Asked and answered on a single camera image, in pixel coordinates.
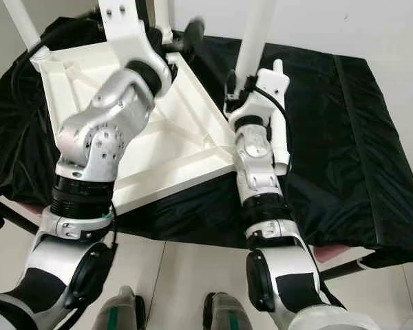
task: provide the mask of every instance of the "black fabric cover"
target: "black fabric cover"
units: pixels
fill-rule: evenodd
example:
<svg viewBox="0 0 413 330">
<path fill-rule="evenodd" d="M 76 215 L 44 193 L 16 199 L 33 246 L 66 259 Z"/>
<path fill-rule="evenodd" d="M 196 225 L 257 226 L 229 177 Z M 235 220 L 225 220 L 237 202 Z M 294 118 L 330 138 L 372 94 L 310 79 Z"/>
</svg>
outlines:
<svg viewBox="0 0 413 330">
<path fill-rule="evenodd" d="M 103 40 L 89 24 L 49 46 Z M 239 47 L 239 40 L 206 37 L 189 61 L 219 108 Z M 379 249 L 380 261 L 396 251 L 398 263 L 413 261 L 413 175 L 366 61 L 268 44 L 261 66 L 271 68 L 276 58 L 290 78 L 294 153 L 286 196 L 307 242 Z M 28 66 L 20 85 L 33 106 L 18 107 L 11 72 L 0 80 L 0 195 L 47 205 L 59 154 L 41 78 Z M 119 222 L 122 231 L 153 239 L 246 247 L 235 173 L 122 214 Z"/>
</svg>

